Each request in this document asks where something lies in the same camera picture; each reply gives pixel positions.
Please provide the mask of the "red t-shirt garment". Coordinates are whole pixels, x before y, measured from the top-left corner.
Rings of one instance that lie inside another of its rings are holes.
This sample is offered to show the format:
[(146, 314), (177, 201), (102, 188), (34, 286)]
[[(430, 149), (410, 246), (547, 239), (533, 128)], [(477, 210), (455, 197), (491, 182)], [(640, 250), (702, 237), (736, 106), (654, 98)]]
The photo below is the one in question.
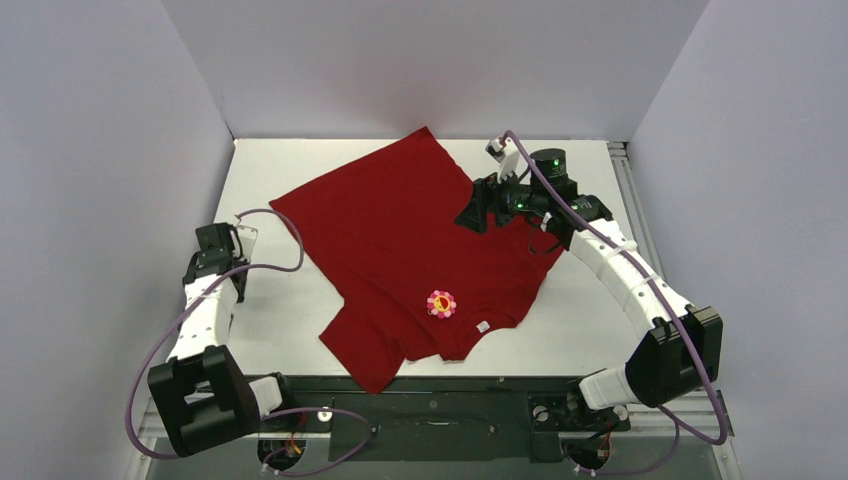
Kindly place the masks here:
[[(562, 254), (520, 219), (485, 234), (456, 225), (471, 193), (421, 128), (272, 201), (343, 299), (320, 338), (364, 391), (383, 391), (405, 361), (462, 361), (485, 335), (516, 327)], [(453, 316), (427, 313), (433, 290), (454, 296)]]

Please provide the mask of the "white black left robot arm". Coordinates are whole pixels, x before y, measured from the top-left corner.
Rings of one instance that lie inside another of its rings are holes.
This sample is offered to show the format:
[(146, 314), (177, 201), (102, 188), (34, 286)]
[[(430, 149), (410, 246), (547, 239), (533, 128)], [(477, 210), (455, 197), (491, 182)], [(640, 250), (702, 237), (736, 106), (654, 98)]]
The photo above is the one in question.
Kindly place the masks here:
[(234, 310), (245, 299), (247, 270), (258, 232), (215, 223), (195, 231), (199, 249), (182, 279), (185, 316), (164, 363), (147, 386), (172, 449), (188, 457), (259, 431), (291, 427), (298, 402), (271, 374), (251, 380), (227, 347)]

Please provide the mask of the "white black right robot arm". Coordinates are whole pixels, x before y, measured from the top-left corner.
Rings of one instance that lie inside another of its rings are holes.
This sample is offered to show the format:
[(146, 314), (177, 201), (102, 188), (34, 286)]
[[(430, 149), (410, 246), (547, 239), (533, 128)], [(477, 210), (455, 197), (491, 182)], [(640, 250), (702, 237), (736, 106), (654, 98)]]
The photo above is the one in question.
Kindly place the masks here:
[(639, 255), (611, 210), (582, 194), (566, 171), (566, 153), (547, 148), (532, 153), (530, 180), (516, 168), (518, 148), (492, 142), (487, 152), (496, 172), (477, 179), (456, 224), (478, 233), (520, 216), (552, 234), (606, 287), (642, 339), (620, 367), (582, 378), (564, 400), (566, 418), (588, 427), (604, 409), (629, 403), (657, 407), (717, 379), (723, 321), (711, 307), (697, 308), (679, 295)]

